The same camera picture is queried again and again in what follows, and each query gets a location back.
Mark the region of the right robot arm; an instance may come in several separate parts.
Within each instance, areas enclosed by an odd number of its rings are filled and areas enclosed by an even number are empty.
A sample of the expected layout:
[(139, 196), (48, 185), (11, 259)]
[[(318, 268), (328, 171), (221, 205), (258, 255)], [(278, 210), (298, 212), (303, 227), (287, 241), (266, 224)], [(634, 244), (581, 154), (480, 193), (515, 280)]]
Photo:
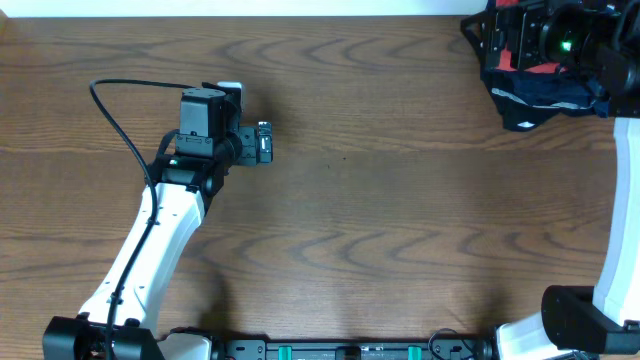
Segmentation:
[(417, 337), (523, 319), (551, 284), (589, 285), (614, 206), (611, 129), (592, 118), (507, 133), (451, 18), (416, 22), (382, 52), (412, 62), (414, 96), (322, 117), (332, 152), (305, 175), (295, 211), (325, 227), (293, 255), (323, 275), (299, 306), (302, 335)]

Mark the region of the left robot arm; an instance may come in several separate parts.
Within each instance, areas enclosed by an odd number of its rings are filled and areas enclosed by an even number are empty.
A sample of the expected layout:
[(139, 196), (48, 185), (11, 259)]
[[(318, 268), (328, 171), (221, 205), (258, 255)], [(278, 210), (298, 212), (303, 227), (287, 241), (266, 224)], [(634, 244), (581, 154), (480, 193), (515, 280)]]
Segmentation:
[(73, 317), (55, 316), (47, 359), (223, 359), (224, 342), (192, 327), (158, 337), (159, 312), (181, 254), (233, 166), (273, 160), (268, 122), (245, 126), (240, 82), (181, 86), (178, 128), (152, 162), (139, 152), (146, 186), (136, 220), (109, 272)]

